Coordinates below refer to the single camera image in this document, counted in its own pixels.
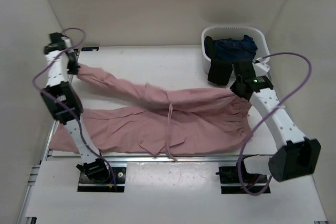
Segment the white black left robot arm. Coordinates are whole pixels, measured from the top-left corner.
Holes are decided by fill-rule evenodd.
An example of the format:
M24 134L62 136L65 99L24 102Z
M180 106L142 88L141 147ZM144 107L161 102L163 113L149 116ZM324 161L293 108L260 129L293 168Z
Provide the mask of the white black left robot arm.
M71 39L62 33L49 35L50 43L44 47L48 72L47 84L37 89L54 120L62 124L70 134L82 160L77 168L89 179L106 183L112 176L109 165L94 146L82 122L83 106L66 78L77 75L80 66Z

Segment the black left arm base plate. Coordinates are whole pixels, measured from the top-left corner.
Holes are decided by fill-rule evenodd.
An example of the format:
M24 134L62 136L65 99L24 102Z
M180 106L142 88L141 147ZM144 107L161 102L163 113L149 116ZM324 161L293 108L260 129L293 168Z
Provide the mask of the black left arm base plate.
M115 166L112 168L116 179L112 175L106 179L90 179L83 171L80 172L77 192L83 193L123 193L127 168L125 166Z

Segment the pink trousers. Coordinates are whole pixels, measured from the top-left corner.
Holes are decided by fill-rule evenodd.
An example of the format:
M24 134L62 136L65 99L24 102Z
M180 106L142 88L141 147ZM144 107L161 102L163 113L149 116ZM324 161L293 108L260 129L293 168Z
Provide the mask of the pink trousers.
M86 109L82 125L102 152L153 156L225 153L251 132L250 103L224 88L165 90L81 65L78 79L133 102L114 110Z

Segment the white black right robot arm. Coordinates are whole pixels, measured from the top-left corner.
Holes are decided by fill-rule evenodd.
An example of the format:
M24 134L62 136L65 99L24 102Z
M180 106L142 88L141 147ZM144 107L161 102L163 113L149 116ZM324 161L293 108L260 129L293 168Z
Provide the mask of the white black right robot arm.
M271 156L244 157L240 153L236 177L247 182L255 174L260 174L282 182L313 174L321 151L319 141L309 139L297 128L280 103L269 78L266 75L257 76L251 61L234 63L233 72L236 80L230 90L258 111L262 119L255 128L265 123L277 148Z

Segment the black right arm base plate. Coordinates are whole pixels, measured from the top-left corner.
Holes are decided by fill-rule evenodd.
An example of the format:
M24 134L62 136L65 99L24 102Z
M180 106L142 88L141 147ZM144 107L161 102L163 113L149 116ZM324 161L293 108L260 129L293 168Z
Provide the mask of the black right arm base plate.
M220 166L216 175L220 179L222 195L246 194L240 184L236 166ZM254 194L260 192L268 181L266 175L246 173L246 169L243 167L242 178L247 189Z

